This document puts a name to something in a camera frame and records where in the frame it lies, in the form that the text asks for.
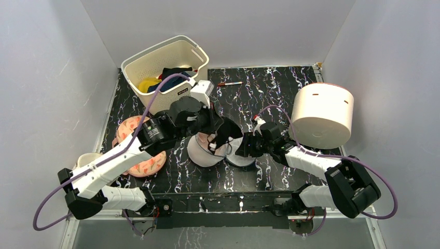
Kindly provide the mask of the black bra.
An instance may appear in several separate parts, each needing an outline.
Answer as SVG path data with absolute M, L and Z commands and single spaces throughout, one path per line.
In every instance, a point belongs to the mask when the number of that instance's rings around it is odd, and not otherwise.
M 204 130 L 207 135 L 215 135 L 214 138 L 208 139 L 208 150 L 214 154 L 221 146 L 227 144 L 229 139 L 238 139 L 243 137 L 241 128 L 231 119 L 227 117 L 214 118 L 214 122 Z

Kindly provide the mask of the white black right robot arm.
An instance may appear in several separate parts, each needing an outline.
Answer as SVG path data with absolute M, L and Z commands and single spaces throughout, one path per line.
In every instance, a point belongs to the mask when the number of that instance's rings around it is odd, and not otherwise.
M 284 166 L 300 169 L 324 181 L 324 185 L 305 184 L 287 199 L 275 199 L 271 211 L 275 215 L 307 214 L 312 208 L 338 209 L 348 218 L 355 218 L 381 197 L 380 189 L 366 169 L 354 161 L 325 157 L 296 145 L 282 135 L 278 126 L 263 123 L 254 132 L 245 132 L 232 154 L 238 158 L 257 158 L 269 154 Z

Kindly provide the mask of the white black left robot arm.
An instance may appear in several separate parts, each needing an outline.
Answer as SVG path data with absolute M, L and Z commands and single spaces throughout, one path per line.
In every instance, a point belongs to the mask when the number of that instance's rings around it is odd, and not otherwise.
M 132 210 L 149 216 L 156 201 L 146 187 L 117 188 L 109 184 L 132 166 L 169 150 L 182 139 L 197 133 L 219 134 L 224 118 L 213 105 L 186 96 L 160 111 L 123 142 L 88 165 L 58 173 L 69 211 L 76 219 L 90 218 L 102 210 Z

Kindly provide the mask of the black robot base mount plate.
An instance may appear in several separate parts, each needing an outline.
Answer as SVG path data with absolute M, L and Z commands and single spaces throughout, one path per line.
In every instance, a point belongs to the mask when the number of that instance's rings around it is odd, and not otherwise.
M 272 227 L 314 220 L 321 208 L 298 211 L 291 191 L 155 193 L 145 213 L 127 211 L 134 221 L 152 219 L 157 229 L 182 227 Z

